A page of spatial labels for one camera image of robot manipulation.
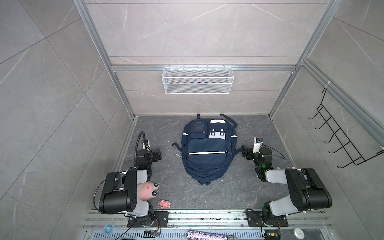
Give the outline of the navy blue student backpack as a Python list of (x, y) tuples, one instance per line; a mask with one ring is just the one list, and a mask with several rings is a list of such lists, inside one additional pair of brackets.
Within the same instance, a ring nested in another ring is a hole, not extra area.
[(220, 114), (221, 119), (201, 118), (185, 125), (181, 144), (173, 143), (182, 155), (187, 174), (200, 185), (209, 185), (221, 178), (234, 157), (243, 151), (236, 148), (238, 124), (230, 117)]

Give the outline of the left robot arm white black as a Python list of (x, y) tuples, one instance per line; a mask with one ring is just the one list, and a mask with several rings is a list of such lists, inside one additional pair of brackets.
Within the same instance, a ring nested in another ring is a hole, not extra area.
[(123, 214), (139, 221), (154, 221), (155, 213), (149, 200), (158, 195), (159, 184), (151, 182), (152, 164), (161, 159), (160, 150), (153, 151), (145, 132), (140, 132), (134, 166), (107, 174), (95, 190), (94, 208), (105, 215)]

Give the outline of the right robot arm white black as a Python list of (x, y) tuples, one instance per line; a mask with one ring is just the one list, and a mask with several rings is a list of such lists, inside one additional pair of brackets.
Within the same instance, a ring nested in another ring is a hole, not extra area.
[(258, 151), (242, 146), (242, 157), (254, 162), (255, 172), (262, 182), (288, 187), (287, 196), (263, 205), (260, 218), (267, 226), (280, 223), (288, 215), (332, 206), (332, 197), (314, 169), (275, 169), (273, 151), (264, 145)]

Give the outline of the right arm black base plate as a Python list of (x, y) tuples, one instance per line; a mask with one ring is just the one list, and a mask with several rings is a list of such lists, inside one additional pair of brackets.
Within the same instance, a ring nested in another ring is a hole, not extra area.
[(274, 216), (269, 210), (245, 210), (249, 227), (288, 227), (286, 216)]

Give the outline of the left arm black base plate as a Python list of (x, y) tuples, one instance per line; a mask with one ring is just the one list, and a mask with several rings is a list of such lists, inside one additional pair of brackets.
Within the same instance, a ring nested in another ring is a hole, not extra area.
[(154, 211), (145, 217), (129, 217), (127, 227), (133, 228), (166, 228), (168, 226), (169, 212)]

